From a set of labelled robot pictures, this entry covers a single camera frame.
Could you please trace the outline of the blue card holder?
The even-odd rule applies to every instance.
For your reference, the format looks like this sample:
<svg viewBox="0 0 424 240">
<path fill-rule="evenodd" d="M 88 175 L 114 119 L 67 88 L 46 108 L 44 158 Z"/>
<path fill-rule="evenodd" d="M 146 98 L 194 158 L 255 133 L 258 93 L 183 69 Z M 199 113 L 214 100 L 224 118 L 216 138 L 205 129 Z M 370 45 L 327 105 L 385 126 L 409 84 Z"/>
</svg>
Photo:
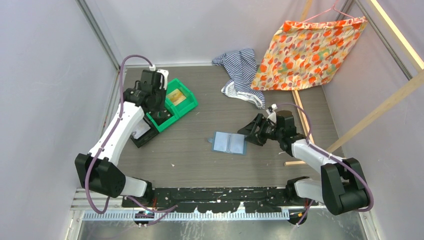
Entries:
<svg viewBox="0 0 424 240">
<path fill-rule="evenodd" d="M 216 131 L 213 137 L 207 139 L 213 152 L 245 155 L 247 152 L 246 136 L 238 133 Z"/>
</svg>

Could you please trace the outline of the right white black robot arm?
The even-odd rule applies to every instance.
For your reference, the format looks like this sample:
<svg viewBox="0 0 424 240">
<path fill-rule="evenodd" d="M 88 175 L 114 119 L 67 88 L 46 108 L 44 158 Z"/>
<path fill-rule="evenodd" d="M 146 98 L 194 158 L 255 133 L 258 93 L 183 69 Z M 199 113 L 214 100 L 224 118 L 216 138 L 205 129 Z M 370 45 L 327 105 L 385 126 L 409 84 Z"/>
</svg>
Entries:
<svg viewBox="0 0 424 240">
<path fill-rule="evenodd" d="M 287 182 L 285 198 L 291 205 L 310 199 L 324 204 L 333 215 L 366 212 L 373 207 L 374 197 L 360 162 L 333 155 L 312 143 L 297 131 L 291 111 L 272 110 L 268 117 L 259 113 L 239 129 L 238 134 L 257 146 L 263 146 L 268 140 L 277 141 L 283 152 L 319 173 L 320 180 L 298 177 Z"/>
</svg>

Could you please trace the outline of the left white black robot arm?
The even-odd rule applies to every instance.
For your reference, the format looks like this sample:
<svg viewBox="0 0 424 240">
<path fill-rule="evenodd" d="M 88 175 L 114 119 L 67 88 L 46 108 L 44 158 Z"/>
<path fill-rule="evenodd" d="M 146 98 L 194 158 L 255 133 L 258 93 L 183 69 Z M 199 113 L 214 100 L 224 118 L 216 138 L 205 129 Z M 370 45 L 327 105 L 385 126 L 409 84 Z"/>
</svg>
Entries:
<svg viewBox="0 0 424 240">
<path fill-rule="evenodd" d="M 127 140 L 143 122 L 145 113 L 164 108 L 168 76 L 169 72 L 164 69 L 145 69 L 135 86 L 123 92 L 123 102 L 104 134 L 87 154 L 80 153 L 75 159 L 84 189 L 111 198 L 134 196 L 141 207 L 153 202 L 147 181 L 126 176 L 118 169 L 118 163 Z"/>
</svg>

